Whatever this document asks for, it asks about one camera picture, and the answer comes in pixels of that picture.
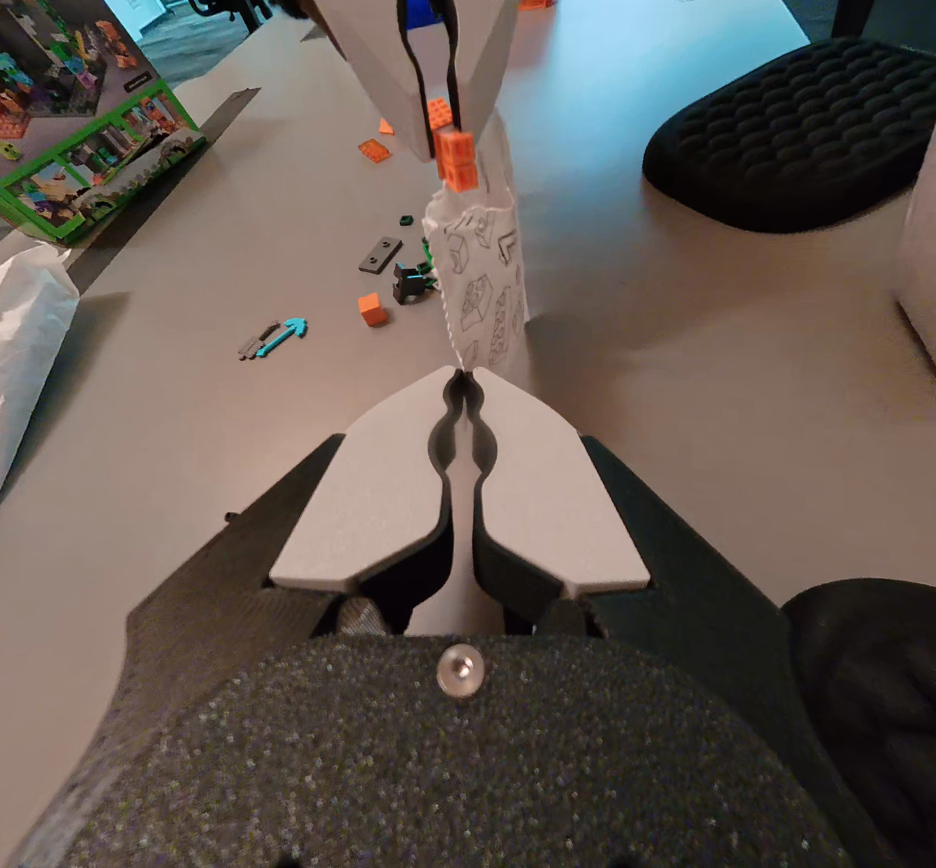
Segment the green toy set box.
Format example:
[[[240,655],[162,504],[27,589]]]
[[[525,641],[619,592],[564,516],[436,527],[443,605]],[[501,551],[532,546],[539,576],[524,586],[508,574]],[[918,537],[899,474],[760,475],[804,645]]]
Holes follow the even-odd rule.
[[[160,0],[1,0],[2,235],[69,246],[206,145],[137,45]]]

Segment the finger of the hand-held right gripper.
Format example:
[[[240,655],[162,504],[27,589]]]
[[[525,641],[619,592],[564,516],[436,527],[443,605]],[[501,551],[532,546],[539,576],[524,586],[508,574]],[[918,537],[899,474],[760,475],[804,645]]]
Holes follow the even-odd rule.
[[[312,3],[378,113],[417,160],[431,160],[425,88],[406,34],[406,0]]]
[[[521,0],[442,0],[455,126],[480,137],[507,70]]]

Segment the cyan toy pickaxe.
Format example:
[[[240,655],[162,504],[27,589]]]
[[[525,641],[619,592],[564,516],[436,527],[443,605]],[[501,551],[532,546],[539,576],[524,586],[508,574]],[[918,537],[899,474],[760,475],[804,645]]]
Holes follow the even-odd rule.
[[[302,338],[307,334],[308,321],[302,317],[286,319],[270,327],[260,337],[260,346],[253,354],[255,359],[267,357],[275,347],[284,343],[290,337]]]

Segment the dark grey two-hole plate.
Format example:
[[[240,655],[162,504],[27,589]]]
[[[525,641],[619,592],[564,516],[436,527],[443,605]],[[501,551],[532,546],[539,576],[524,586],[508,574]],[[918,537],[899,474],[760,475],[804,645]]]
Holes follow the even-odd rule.
[[[359,262],[358,270],[362,273],[378,276],[393,262],[404,242],[397,236],[383,236]]]

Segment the grey toy axe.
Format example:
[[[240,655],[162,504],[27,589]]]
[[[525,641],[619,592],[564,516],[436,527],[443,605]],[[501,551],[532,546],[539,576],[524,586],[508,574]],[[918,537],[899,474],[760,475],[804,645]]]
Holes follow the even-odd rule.
[[[259,351],[265,347],[272,336],[280,330],[280,327],[280,321],[273,321],[260,332],[259,336],[248,339],[238,348],[238,359],[241,361],[255,359]]]

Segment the small printed paper bag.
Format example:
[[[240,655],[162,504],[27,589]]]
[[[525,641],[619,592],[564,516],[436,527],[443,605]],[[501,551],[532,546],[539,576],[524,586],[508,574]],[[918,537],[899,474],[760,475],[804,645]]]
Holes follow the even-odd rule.
[[[497,108],[479,140],[478,187],[457,193],[444,183],[429,201],[423,228],[459,366],[508,379],[529,307],[513,161]]]

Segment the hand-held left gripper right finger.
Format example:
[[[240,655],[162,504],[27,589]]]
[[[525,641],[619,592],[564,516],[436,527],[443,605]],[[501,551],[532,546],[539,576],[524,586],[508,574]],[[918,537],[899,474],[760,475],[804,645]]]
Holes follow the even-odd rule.
[[[468,376],[474,577],[521,627],[558,600],[646,590],[650,572],[579,431],[540,399]]]

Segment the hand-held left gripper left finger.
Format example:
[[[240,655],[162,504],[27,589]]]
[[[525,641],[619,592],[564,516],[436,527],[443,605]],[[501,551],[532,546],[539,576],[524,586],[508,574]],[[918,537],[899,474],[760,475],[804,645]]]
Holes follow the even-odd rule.
[[[277,586],[370,599],[395,634],[447,582],[458,371],[444,366],[361,415],[270,572]]]

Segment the large printed paper bag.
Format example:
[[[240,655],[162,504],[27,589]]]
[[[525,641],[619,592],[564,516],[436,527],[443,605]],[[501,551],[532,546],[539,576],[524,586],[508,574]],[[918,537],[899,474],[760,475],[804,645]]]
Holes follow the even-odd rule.
[[[35,243],[1,267],[1,482],[77,311],[59,251]]]

